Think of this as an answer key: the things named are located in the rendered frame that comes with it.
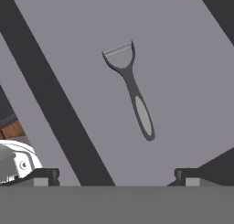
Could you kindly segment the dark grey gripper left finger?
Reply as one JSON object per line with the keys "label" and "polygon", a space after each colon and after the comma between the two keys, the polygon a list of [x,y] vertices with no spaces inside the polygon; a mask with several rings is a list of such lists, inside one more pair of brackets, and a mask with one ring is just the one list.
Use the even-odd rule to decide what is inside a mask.
{"label": "dark grey gripper left finger", "polygon": [[9,186],[20,187],[58,187],[59,170],[57,168],[38,168],[24,178],[8,183]]}

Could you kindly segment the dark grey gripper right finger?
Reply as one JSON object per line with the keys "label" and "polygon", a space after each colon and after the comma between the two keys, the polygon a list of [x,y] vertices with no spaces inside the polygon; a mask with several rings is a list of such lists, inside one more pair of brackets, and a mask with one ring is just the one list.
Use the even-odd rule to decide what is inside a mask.
{"label": "dark grey gripper right finger", "polygon": [[220,181],[205,177],[196,168],[177,168],[175,170],[175,186],[181,187],[215,187],[222,186]]}

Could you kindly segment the white and grey rounded object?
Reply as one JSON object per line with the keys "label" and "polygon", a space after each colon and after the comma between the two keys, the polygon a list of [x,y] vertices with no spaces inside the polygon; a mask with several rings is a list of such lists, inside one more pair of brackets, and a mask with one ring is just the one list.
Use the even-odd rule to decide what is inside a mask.
{"label": "white and grey rounded object", "polygon": [[25,178],[42,168],[34,148],[15,140],[0,140],[0,184]]}

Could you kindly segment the black and grey vegetable peeler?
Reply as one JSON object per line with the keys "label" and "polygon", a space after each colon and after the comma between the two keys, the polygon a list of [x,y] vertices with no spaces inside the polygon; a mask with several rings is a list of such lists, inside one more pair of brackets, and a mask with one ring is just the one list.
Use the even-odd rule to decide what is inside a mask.
{"label": "black and grey vegetable peeler", "polygon": [[[129,49],[132,51],[132,58],[130,63],[126,67],[118,68],[109,61],[109,57],[117,55]],[[117,73],[119,73],[122,76],[123,80],[125,81],[133,105],[135,117],[144,135],[144,138],[148,142],[153,141],[153,139],[155,138],[153,121],[148,111],[148,108],[145,104],[144,97],[140,92],[136,80],[133,76],[133,64],[136,56],[135,46],[133,41],[118,48],[113,48],[109,51],[102,51],[101,54],[107,66],[112,70],[116,71]]]}

